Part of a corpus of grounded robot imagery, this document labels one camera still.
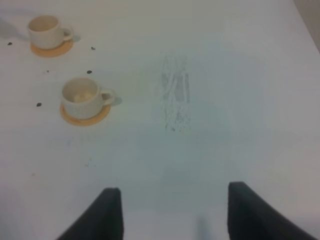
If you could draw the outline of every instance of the white table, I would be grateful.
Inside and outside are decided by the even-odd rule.
[[[70,52],[31,53],[39,14]],[[127,240],[227,240],[230,181],[320,238],[320,55],[291,0],[2,0],[0,62],[0,239],[54,240],[119,187]],[[88,70],[122,102],[71,126],[60,89]]]

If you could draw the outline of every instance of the cup handle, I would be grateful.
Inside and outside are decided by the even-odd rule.
[[[74,34],[74,30],[71,26],[64,26],[62,29],[63,29],[63,32],[65,32],[65,30],[69,31],[69,35],[65,36],[63,38],[63,41],[69,41],[74,38],[75,34]]]
[[[116,93],[115,91],[111,89],[103,89],[101,90],[101,94],[108,94],[109,98],[107,100],[104,100],[103,105],[110,105],[116,100]]]

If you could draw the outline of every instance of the white cup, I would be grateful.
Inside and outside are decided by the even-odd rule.
[[[89,78],[74,78],[62,88],[61,100],[66,113],[76,119],[89,119],[101,112],[104,105],[112,104],[116,94],[111,89],[101,90],[99,85]]]
[[[32,19],[27,26],[30,41],[40,49],[54,49],[64,41],[74,37],[71,27],[61,27],[61,23],[55,16],[42,15]]]

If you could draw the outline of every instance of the black object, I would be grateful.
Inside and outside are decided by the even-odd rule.
[[[121,192],[105,189],[58,240],[123,240]]]
[[[267,204],[244,182],[228,189],[230,240],[316,240]]]

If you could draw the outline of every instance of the white surface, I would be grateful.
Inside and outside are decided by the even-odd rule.
[[[68,54],[32,55],[38,14],[73,26]],[[182,132],[166,56],[187,58]],[[227,240],[230,181],[320,238],[320,55],[291,0],[2,0],[0,61],[0,239],[53,240],[119,187],[127,240]],[[87,70],[122,103],[73,127],[60,87]]]

